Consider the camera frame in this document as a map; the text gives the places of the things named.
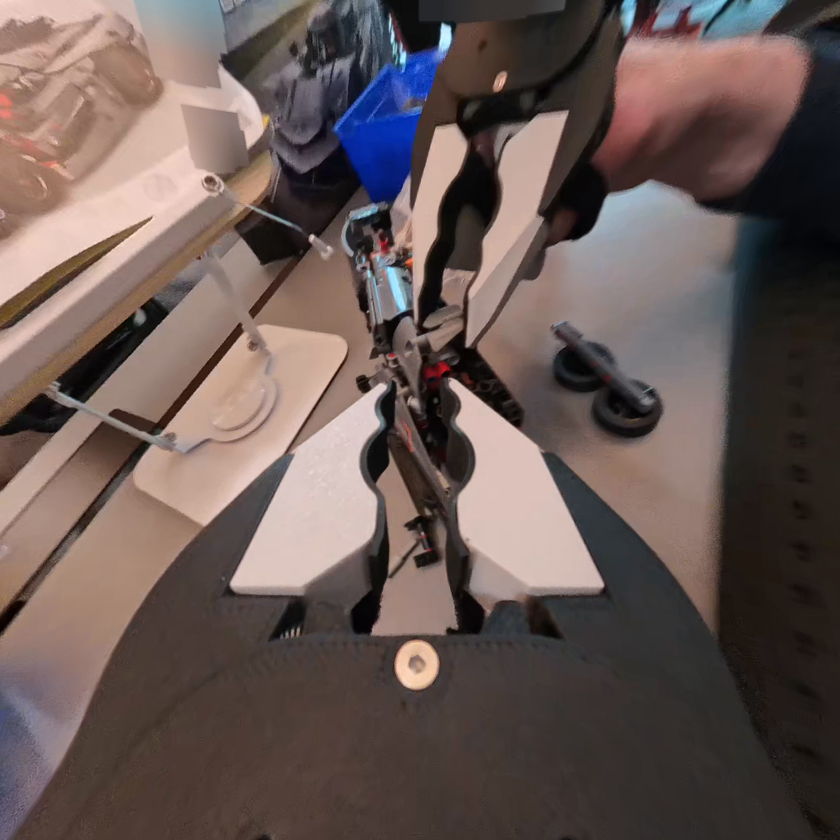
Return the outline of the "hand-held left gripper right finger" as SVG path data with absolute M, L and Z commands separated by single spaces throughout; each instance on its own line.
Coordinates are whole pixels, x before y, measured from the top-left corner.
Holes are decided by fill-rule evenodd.
M 442 381 L 439 398 L 458 629 L 480 630 L 500 603 L 602 595 L 602 575 L 541 448 L 457 380 Z

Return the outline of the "black lego wheel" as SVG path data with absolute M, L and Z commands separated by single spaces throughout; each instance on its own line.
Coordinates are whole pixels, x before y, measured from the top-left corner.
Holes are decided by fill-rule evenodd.
M 562 387 L 578 393 L 592 393 L 603 382 L 571 347 L 561 347 L 553 357 L 553 376 Z
M 664 414 L 664 402 L 652 386 L 639 380 L 633 383 L 653 399 L 650 410 L 639 412 L 617 392 L 604 386 L 595 392 L 591 406 L 592 417 L 600 429 L 620 438 L 641 438 L 654 431 Z

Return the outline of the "person's right hand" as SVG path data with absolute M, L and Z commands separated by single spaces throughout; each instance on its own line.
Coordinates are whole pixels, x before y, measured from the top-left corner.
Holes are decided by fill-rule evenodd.
M 698 202 L 734 196 L 777 147 L 812 63 L 790 37 L 632 39 L 594 167 L 614 193 L 657 182 Z

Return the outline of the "white metal stand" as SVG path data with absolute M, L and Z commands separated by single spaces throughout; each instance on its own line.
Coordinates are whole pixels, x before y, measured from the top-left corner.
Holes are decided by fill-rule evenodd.
M 242 334 L 161 432 L 80 402 L 57 382 L 44 391 L 146 443 L 133 471 L 137 490 L 201 526 L 288 451 L 348 353 L 335 334 L 259 326 L 219 258 L 204 261 Z

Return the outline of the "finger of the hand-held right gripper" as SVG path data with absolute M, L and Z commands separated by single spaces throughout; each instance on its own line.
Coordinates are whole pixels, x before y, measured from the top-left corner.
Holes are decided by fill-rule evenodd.
M 432 134 L 423 173 L 417 182 L 413 226 L 414 320 L 422 327 L 431 315 L 443 286 L 451 256 L 465 260 L 474 271 L 468 287 L 465 327 L 485 329 L 487 315 L 480 302 L 481 272 L 485 264 L 485 218 L 476 205 L 487 172 L 470 141 L 454 124 L 439 125 Z
M 548 235 L 540 208 L 567 111 L 544 112 L 495 130 L 497 210 L 481 242 L 479 268 L 465 298 L 465 346 L 475 348 L 513 291 L 533 273 Z

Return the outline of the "person's right forearm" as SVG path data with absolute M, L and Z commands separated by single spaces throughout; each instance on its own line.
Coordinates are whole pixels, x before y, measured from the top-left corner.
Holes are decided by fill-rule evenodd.
M 793 118 L 763 168 L 734 196 L 703 202 L 712 212 L 782 222 L 838 241 L 838 17 L 815 26 L 812 66 Z

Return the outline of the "lego car chassis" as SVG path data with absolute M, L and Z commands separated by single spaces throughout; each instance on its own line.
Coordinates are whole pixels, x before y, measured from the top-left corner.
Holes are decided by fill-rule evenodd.
M 430 336 L 418 334 L 413 255 L 408 245 L 395 242 L 391 210 L 389 203 L 373 203 L 352 211 L 341 242 L 371 336 L 371 359 L 377 362 L 374 373 L 359 375 L 356 384 L 362 393 L 380 383 L 395 384 L 388 446 L 416 510 L 405 525 L 414 543 L 389 573 L 393 577 L 409 559 L 417 568 L 442 559 L 435 532 L 446 523 L 451 490 L 445 474 L 448 430 L 441 382 L 453 378 L 514 427 L 522 425 L 523 411 L 480 353 L 464 345 L 458 306 L 439 301 Z

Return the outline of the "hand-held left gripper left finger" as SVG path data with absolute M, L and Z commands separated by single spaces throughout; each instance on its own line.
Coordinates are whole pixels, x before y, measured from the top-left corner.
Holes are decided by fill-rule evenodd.
M 385 500 L 396 386 L 378 384 L 292 453 L 231 580 L 238 595 L 351 612 L 378 602 L 390 559 Z

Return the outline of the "blue plastic bin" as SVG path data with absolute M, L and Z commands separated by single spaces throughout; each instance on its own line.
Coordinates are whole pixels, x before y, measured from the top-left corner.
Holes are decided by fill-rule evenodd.
M 385 66 L 334 127 L 375 203 L 393 202 L 410 174 L 419 116 L 444 57 L 429 49 Z

